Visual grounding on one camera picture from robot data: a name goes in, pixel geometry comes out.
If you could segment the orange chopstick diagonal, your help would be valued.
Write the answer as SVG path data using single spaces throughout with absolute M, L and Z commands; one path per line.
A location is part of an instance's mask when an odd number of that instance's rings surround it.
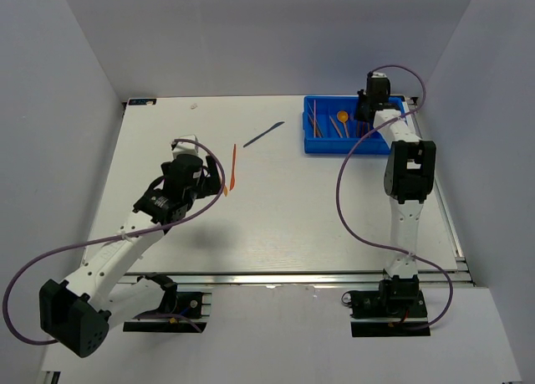
M 314 100 L 313 101 L 313 136 L 314 138 L 319 137 L 316 109 L 317 109 L 317 104 L 316 104 L 316 100 Z

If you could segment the orange chopstick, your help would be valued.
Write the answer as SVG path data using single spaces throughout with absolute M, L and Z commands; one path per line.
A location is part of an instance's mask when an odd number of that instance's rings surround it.
M 308 115 L 308 122 L 311 125 L 312 131 L 313 131 L 313 117 L 311 115 Z M 319 137 L 317 137 L 317 138 L 321 138 L 322 137 L 321 136 L 321 131 L 318 130 L 318 133 L 319 133 Z

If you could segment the dark blue chopstick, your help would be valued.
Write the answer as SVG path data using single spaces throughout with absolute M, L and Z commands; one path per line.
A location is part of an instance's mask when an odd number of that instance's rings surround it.
M 313 129 L 313 138 L 322 138 L 323 133 L 319 127 L 317 118 L 315 116 L 309 116 L 308 119 Z

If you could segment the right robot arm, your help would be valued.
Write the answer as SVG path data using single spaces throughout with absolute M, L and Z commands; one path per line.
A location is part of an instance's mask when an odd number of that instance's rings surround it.
M 391 279 L 417 275 L 416 246 L 420 215 L 434 185 L 436 145 L 412 132 L 403 110 L 390 101 L 386 74 L 370 72 L 366 88 L 358 92 L 356 120 L 382 136 L 390 149 L 384 174 L 384 189 L 390 198 L 390 246 L 396 255 L 385 272 Z

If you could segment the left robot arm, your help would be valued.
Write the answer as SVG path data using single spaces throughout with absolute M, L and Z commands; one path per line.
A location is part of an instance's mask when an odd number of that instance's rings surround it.
M 142 274 L 130 287 L 115 288 L 171 224 L 186 218 L 195 200 L 221 191 L 214 156 L 180 154 L 161 170 L 134 203 L 118 240 L 106 241 L 82 267 L 61 282 L 48 280 L 39 291 L 43 331 L 81 358 L 94 353 L 117 325 L 139 315 L 167 316 L 178 305 L 177 284 L 164 274 Z

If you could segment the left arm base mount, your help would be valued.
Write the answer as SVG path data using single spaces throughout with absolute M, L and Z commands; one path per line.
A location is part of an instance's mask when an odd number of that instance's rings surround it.
M 137 277 L 136 282 L 142 280 L 156 284 L 163 295 L 156 309 L 144 311 L 133 320 L 126 321 L 124 332 L 201 334 L 206 329 L 211 314 L 211 292 L 180 289 L 178 283 L 164 274 L 143 274 Z

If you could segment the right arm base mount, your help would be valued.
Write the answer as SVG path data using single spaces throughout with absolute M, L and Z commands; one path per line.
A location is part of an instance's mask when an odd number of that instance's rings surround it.
M 350 290 L 341 296 L 350 309 L 354 338 L 429 336 L 431 330 L 420 281 L 416 276 L 382 279 L 376 290 Z

